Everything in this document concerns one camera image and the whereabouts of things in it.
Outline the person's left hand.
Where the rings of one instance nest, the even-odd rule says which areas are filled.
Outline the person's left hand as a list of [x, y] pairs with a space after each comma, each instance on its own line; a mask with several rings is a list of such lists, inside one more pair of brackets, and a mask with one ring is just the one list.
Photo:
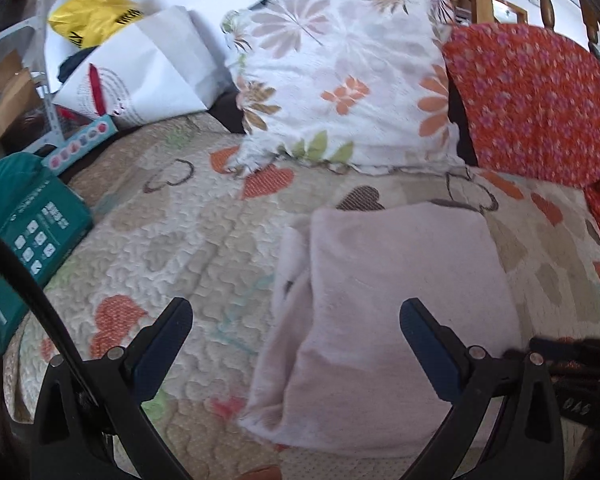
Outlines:
[[259, 467], [241, 474], [237, 480], [282, 480], [282, 472], [277, 465]]

